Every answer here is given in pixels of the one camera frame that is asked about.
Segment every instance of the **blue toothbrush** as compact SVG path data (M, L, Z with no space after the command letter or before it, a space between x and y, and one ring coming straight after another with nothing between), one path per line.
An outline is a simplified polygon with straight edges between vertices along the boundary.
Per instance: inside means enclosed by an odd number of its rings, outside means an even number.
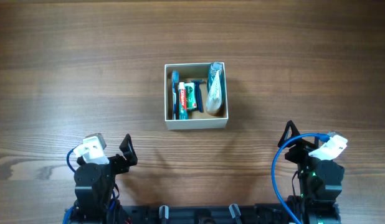
M179 82L179 73L177 71L172 72L172 94L173 94L173 119L176 119L176 105L177 105L177 96L176 96L176 83Z

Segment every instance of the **toothpaste tube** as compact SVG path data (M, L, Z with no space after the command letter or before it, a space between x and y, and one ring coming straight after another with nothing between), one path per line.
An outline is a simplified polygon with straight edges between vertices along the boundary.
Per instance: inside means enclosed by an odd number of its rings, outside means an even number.
M187 110L195 110L197 108L197 101L195 99L195 84L186 83L184 86L187 91Z
M187 97L184 82L179 83L179 119L188 119Z

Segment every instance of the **white box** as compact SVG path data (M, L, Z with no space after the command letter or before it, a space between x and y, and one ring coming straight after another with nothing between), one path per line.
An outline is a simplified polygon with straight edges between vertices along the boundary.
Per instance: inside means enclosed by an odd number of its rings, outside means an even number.
M165 103L165 122L169 130L175 129L205 129L205 128L224 128L229 119L229 109L227 107L227 87L226 87L226 68L223 66L223 84L224 84L224 102L220 112L216 115L209 115L206 112L207 86L200 84L202 93L202 107L204 112L197 110L188 111L187 120L178 120L179 114L176 113L176 120L172 120L173 113L173 96L172 96L172 71L179 72L179 82L190 82L191 80L204 79L207 82L207 76L211 63L184 63L184 64L167 64L164 71L164 103ZM177 97L179 96L178 84L176 85Z

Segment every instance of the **toothbrush handle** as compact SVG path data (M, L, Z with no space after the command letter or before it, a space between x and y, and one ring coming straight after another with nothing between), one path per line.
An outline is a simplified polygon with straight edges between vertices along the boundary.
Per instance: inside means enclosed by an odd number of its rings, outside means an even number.
M197 101L198 101L198 110L199 112L203 113L204 108L202 107L202 96L201 96L201 89L199 88L199 85L196 85L196 92L197 92Z
M177 102L177 97L176 97L176 89L174 87L174 82L172 82L172 94L173 94L173 119L176 119L176 102Z

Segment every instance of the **wood grain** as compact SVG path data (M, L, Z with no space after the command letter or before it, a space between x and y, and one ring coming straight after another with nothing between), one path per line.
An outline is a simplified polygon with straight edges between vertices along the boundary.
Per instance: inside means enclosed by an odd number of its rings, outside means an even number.
M163 65L216 60L227 127L167 131ZM0 223L60 222L75 200L65 155L96 132L107 155L132 136L124 205L277 202L289 119L349 139L343 223L385 223L385 3L0 5ZM295 169L278 162L284 197Z

